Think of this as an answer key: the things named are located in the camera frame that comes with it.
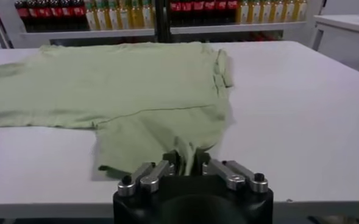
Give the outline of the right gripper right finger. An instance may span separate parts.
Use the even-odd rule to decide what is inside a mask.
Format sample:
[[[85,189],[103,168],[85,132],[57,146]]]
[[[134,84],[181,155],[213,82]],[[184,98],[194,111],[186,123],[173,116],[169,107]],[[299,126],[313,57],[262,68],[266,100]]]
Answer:
[[[236,161],[218,161],[202,150],[194,157],[193,173],[200,175],[217,175],[228,189],[238,191],[248,187],[255,193],[267,193],[268,180],[263,173],[254,173]]]

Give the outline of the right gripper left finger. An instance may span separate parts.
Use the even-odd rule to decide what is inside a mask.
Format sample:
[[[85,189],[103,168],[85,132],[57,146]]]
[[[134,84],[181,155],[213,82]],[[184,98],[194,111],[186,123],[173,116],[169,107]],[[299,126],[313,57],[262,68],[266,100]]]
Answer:
[[[176,150],[164,153],[158,163],[145,162],[134,173],[122,177],[118,183],[117,195],[133,197],[137,192],[177,192],[183,188],[180,176],[183,159]]]

